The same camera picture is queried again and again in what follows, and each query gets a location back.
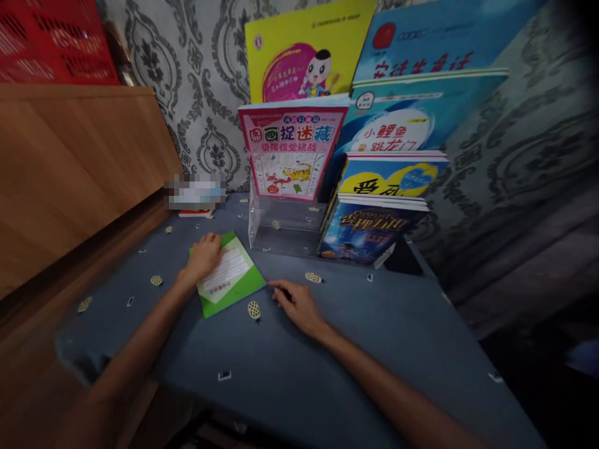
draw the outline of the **green envelope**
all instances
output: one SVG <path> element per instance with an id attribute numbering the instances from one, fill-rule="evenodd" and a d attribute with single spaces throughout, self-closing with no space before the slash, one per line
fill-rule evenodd
<path id="1" fill-rule="evenodd" d="M 225 254 L 209 277 L 197 284 L 204 318 L 226 309 L 266 285 L 234 232 L 223 235 Z"/>

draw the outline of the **damask wallpaper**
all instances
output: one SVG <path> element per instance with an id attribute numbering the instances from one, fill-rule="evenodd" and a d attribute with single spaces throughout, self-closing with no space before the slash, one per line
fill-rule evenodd
<path id="1" fill-rule="evenodd" d="M 319 3 L 97 0 L 136 78 L 155 88 L 185 171 L 222 173 L 230 190 L 249 186 L 236 113 L 250 99 L 244 24 Z M 379 0 L 379 9 L 405 3 Z M 498 58 L 510 78 L 447 142 L 451 169 L 412 233 L 445 282 L 488 256 L 495 231 L 589 174 L 599 115 L 591 56 L 563 3 L 550 0 Z"/>

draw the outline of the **pink book cover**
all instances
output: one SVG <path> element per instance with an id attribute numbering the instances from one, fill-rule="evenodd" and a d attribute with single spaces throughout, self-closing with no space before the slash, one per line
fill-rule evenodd
<path id="1" fill-rule="evenodd" d="M 259 195 L 314 201 L 348 106 L 241 107 Z"/>

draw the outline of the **table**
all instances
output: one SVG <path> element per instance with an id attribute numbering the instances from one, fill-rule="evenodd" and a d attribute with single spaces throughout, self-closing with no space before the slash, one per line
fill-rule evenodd
<path id="1" fill-rule="evenodd" d="M 67 313 L 55 337 L 61 362 L 81 381 L 93 381 L 172 285 L 201 235 L 233 230 L 249 249 L 248 204 L 240 203 L 242 198 L 247 194 L 229 195 L 226 209 L 216 211 L 213 220 L 175 215 L 148 235 L 89 292 L 88 310 L 77 314 L 74 304 Z M 494 367 L 428 267 L 429 275 L 418 277 L 323 259 L 249 254 L 267 281 L 309 283 L 330 323 L 489 447 L 545 447 L 507 386 L 489 376 Z M 307 271 L 326 283 L 308 282 Z M 155 274 L 163 277 L 160 287 L 150 283 Z M 293 325 L 271 295 L 266 287 L 204 319 L 194 292 L 152 377 L 300 445 L 405 447 L 349 374 Z M 260 306 L 260 324 L 248 313 L 250 301 Z M 218 373 L 226 370 L 231 379 L 218 382 Z"/>

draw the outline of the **teal book cover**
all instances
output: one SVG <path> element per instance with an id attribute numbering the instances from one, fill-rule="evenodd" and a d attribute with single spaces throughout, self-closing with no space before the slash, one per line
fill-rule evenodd
<path id="1" fill-rule="evenodd" d="M 319 199 L 328 200 L 345 153 L 437 149 L 507 76 L 504 69 L 462 70 L 357 84 Z"/>
<path id="2" fill-rule="evenodd" d="M 354 83 L 488 67 L 544 4 L 437 0 L 381 11 L 370 24 Z"/>

